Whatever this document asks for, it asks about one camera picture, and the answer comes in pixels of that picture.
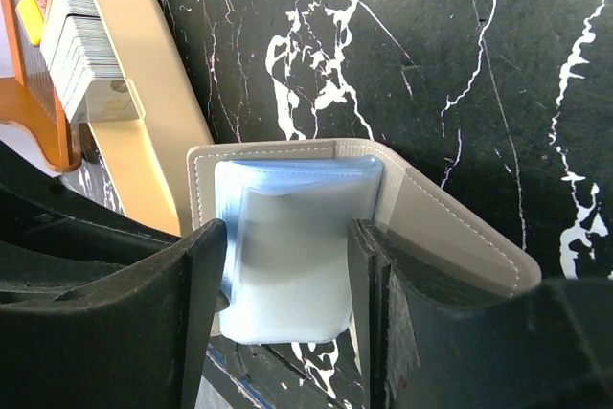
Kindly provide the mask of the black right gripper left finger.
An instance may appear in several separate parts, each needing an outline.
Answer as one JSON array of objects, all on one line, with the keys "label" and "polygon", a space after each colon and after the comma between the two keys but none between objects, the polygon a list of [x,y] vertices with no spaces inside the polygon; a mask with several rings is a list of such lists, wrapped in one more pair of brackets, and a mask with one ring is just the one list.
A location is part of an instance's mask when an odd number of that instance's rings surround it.
[{"label": "black right gripper left finger", "polygon": [[218,219],[124,267],[3,244],[2,406],[194,407],[225,254]]}]

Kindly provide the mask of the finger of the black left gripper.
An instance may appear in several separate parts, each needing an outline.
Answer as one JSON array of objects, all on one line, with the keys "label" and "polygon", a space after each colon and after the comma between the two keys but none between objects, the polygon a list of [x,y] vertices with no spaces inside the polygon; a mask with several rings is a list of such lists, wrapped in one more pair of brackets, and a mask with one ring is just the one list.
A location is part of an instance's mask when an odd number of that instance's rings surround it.
[{"label": "finger of the black left gripper", "polygon": [[52,299],[172,244],[1,147],[1,299]]}]

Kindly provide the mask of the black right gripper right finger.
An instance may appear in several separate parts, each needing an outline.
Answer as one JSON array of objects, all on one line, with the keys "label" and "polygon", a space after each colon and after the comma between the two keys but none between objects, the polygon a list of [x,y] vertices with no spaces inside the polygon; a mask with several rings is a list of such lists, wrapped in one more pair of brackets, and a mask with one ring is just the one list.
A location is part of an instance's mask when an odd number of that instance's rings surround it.
[{"label": "black right gripper right finger", "polygon": [[368,220],[350,225],[356,356],[369,408],[608,408],[612,283],[497,295]]}]

